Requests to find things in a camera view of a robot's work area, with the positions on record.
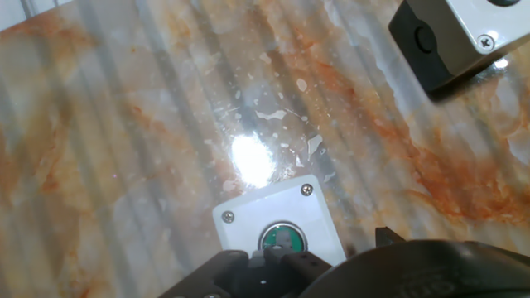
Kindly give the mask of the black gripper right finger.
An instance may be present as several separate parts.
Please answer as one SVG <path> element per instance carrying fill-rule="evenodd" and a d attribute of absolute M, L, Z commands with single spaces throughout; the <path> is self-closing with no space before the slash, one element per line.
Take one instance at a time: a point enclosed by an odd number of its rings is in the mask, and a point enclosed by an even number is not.
<path fill-rule="evenodd" d="M 474 241 L 405 240 L 377 228 L 376 247 L 313 281 L 315 298 L 470 298 L 529 296 L 529 258 Z"/>

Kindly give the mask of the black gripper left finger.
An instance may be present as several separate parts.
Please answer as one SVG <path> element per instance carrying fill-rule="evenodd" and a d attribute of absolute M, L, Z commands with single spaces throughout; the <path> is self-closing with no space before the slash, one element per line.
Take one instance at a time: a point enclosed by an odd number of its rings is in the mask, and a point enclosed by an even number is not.
<path fill-rule="evenodd" d="M 219 252 L 160 298 L 298 297 L 330 269 L 311 252 L 295 251 L 289 232 L 280 231 L 272 246 L 252 255 Z"/>

